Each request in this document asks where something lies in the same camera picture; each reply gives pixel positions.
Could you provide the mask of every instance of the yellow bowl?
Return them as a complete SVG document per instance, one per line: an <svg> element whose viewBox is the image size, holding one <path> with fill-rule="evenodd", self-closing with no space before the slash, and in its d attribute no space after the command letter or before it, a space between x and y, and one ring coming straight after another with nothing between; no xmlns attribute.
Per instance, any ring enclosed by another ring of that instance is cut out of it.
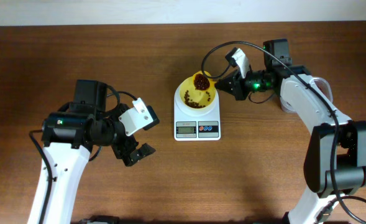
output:
<svg viewBox="0 0 366 224"><path fill-rule="evenodd" d="M197 90L195 88L194 86L195 76L201 74L202 72L198 71L192 77L188 77L186 80L184 80L183 83L180 85L181 100L187 106L190 106L194 109L200 109L201 107L204 108L206 106L209 106L212 103L214 96L216 95L216 88L214 87L214 84L216 82L214 82L209 78L208 80L210 86L207 90Z"/></svg>

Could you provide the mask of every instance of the digital kitchen scale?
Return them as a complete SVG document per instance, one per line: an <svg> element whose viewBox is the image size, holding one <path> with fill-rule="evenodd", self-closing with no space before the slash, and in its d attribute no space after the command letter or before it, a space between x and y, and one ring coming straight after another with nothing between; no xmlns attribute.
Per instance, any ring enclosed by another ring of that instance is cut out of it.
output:
<svg viewBox="0 0 366 224"><path fill-rule="evenodd" d="M183 102L180 87L175 92L175 128L177 141L214 141L220 139L219 95L216 91L209 106L195 109Z"/></svg>

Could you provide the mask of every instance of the white wall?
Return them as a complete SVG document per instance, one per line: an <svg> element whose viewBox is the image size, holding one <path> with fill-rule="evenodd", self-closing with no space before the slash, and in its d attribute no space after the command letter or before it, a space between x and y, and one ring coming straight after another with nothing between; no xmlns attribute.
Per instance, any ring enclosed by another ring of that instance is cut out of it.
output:
<svg viewBox="0 0 366 224"><path fill-rule="evenodd" d="M366 0L0 0L0 26L366 20Z"/></svg>

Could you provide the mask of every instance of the scale control panel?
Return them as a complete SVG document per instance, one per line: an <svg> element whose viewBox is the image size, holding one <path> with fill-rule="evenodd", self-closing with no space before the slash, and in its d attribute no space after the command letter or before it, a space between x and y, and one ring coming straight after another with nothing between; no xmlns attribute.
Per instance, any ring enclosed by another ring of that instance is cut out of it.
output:
<svg viewBox="0 0 366 224"><path fill-rule="evenodd" d="M218 138L218 121L178 121L176 138Z"/></svg>

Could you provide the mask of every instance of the wood grain tabletop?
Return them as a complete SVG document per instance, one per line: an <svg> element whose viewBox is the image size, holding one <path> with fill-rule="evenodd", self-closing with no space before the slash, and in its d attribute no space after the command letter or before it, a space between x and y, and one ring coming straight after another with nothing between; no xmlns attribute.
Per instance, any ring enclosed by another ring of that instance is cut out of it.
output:
<svg viewBox="0 0 366 224"><path fill-rule="evenodd" d="M72 221L92 215L179 222L278 219L306 187L310 134L278 98L255 105L219 92L221 139L177 142L173 95L213 47L230 40L287 38L293 63L331 85L334 104L366 120L366 22L0 27L0 223L26 223L41 158L28 138L49 113L73 99L77 79L129 91L153 106L160 124L135 136L157 151L124 167L110 147L83 172ZM261 52L241 47L252 68ZM209 58L216 75L226 47ZM267 95L259 93L254 100ZM131 99L122 96L131 105ZM116 101L110 99L108 108ZM358 196L366 198L366 187ZM366 219L366 205L348 202ZM350 220L338 206L331 220Z"/></svg>

